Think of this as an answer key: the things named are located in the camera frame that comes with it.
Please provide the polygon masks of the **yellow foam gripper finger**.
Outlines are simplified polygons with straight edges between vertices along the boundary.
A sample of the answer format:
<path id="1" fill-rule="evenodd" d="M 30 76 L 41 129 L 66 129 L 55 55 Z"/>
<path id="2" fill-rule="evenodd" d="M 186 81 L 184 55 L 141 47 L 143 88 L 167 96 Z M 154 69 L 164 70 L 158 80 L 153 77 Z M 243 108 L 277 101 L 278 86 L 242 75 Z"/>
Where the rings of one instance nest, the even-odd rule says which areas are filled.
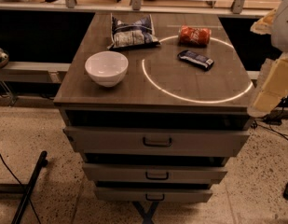
<path id="1" fill-rule="evenodd" d="M 262 65 L 256 86 L 253 108 L 257 112 L 270 112 L 288 95 L 288 55 Z"/>
<path id="2" fill-rule="evenodd" d="M 270 35 L 272 24 L 275 18 L 276 9 L 272 9 L 263 18 L 255 21 L 250 28 L 250 31 L 258 35 Z"/>

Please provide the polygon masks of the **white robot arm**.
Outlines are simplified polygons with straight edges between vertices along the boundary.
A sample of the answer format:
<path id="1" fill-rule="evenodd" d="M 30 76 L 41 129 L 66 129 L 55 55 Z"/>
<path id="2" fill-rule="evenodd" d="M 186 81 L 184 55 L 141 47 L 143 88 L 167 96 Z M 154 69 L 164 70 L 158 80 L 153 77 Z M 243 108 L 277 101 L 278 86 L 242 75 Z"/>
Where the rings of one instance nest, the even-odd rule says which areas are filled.
<path id="1" fill-rule="evenodd" d="M 256 21 L 251 31 L 259 35 L 271 35 L 271 45 L 282 52 L 277 60 L 262 65 L 248 107 L 252 117 L 262 117 L 288 96 L 288 0 L 282 0 L 278 8 Z"/>

